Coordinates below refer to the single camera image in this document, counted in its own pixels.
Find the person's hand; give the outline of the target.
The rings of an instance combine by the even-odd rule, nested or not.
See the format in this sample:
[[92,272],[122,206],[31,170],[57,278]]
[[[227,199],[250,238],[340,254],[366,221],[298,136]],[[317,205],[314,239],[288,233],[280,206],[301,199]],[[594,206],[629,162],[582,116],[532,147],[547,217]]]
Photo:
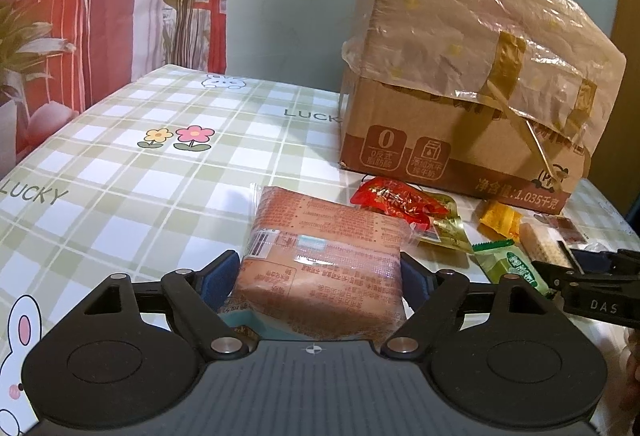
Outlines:
[[631,330],[627,336],[629,356],[626,361],[626,383],[620,401],[620,408],[625,411],[639,410],[640,397],[640,335],[638,330]]

